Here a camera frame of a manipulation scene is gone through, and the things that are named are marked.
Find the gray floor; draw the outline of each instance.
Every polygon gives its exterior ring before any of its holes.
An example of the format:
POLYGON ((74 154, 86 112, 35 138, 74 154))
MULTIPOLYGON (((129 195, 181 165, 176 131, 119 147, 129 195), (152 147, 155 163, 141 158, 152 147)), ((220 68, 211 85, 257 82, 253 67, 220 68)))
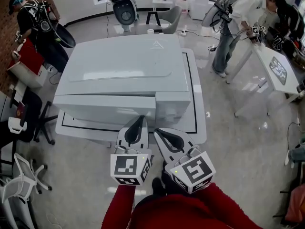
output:
MULTIPOLYGON (((77 43, 105 38, 107 30, 109 37, 132 34, 123 34, 113 15, 108 18, 108 29, 107 18, 99 17, 71 25, 68 30, 77 43)), ((146 13, 140 13, 140 18, 140 23, 145 22, 146 13)), ((197 34, 219 38, 219 34, 202 28, 199 21, 183 17, 179 29, 185 25, 197 34)), ((207 141, 201 148, 207 151, 216 168, 214 182, 259 226, 279 228, 279 220, 272 219, 272 215, 280 210, 285 198, 279 191, 285 189, 295 177, 296 171, 284 167, 283 162, 287 152, 287 128, 292 121, 297 121, 297 105, 290 104, 267 117, 267 107, 285 99, 282 94, 273 93, 267 106, 255 105, 243 116, 235 118, 235 110, 248 97, 260 94, 254 93, 253 89, 264 78, 263 69, 251 58, 234 82, 227 85, 210 66, 213 54, 209 55, 207 47, 217 45, 216 39, 188 33, 186 37, 179 36, 179 40, 181 46, 191 48, 196 57, 204 107, 209 112, 206 118, 207 141)), ((234 68, 245 49, 246 41, 239 42, 229 62, 229 70, 234 68)), ((57 75, 52 78, 52 82, 58 80, 57 75)), ((46 82, 38 93, 44 102, 52 101, 55 90, 55 85, 46 82)), ((52 107, 50 115, 57 112, 52 107)), ((45 163, 49 167, 43 179, 53 187, 53 191, 43 191, 42 195, 32 194, 39 227, 56 228, 48 222, 48 215, 51 223, 59 223, 63 229, 100 228, 117 187, 110 178, 109 154, 113 150, 84 139, 57 135, 55 123, 49 129, 56 140, 55 146, 47 144, 42 136, 40 143, 18 145, 21 153, 35 157, 38 164, 45 163)), ((298 127, 292 125, 289 135, 290 145, 295 146, 300 135, 298 127)), ((152 192, 151 181, 161 172, 161 155, 157 147, 152 146, 151 149, 156 155, 154 164, 145 186, 137 188, 136 202, 152 192)))

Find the red sleeve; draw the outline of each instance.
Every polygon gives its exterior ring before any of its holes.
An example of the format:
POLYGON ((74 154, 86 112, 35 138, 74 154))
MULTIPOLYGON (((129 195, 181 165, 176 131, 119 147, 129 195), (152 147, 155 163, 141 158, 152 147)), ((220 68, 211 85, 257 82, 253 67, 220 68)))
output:
POLYGON ((102 229, 126 229, 132 214, 135 186, 119 185, 108 207, 102 229))
POLYGON ((234 229, 262 229, 247 217, 229 196, 212 183, 195 193, 216 218, 234 229))

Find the person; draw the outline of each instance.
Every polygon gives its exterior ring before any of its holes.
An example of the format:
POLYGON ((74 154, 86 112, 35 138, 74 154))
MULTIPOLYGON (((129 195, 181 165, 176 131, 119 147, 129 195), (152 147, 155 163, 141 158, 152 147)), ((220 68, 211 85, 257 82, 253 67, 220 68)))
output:
POLYGON ((9 1, 9 15, 17 12, 17 21, 19 24, 21 37, 18 42, 22 43, 24 39, 28 38, 44 58, 45 62, 54 66, 59 73, 63 72, 67 62, 68 55, 63 47, 55 41, 50 33, 43 33, 37 30, 38 23, 34 9, 25 7, 36 6, 35 0, 10 0, 9 1))
POLYGON ((233 12, 229 15, 232 20, 230 23, 224 22, 212 65, 220 77, 225 78, 228 74, 226 68, 242 32, 245 31, 248 37, 253 36, 252 26, 266 9, 276 13, 279 6, 285 5, 285 0, 237 0, 232 4, 233 12))
POLYGON ((287 166, 289 163, 291 168, 294 168, 295 163, 305 162, 305 143, 297 146, 298 148, 288 150, 284 165, 287 166))
POLYGON ((119 185, 102 229, 261 229, 215 183, 189 195, 168 174, 152 182, 153 194, 132 212, 135 186, 119 185))

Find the red jacket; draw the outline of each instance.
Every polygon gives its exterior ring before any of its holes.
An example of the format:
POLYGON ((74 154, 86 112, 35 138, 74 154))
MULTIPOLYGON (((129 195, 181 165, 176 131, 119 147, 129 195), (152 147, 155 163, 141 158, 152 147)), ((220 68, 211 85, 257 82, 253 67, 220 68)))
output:
POLYGON ((102 229, 262 229, 215 183, 193 198, 168 195, 137 207, 132 213, 135 186, 119 186, 106 212, 102 229))

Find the white sneaker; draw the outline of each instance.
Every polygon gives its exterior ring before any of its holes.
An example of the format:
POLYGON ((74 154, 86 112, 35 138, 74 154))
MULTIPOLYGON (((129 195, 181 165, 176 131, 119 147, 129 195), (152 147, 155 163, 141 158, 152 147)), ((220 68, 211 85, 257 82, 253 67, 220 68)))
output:
POLYGON ((289 164, 289 157, 288 157, 288 154, 289 154, 289 150, 286 154, 286 158, 285 158, 285 161, 284 161, 284 165, 287 166, 289 164))
POLYGON ((225 78, 227 75, 225 73, 217 73, 220 77, 225 78))

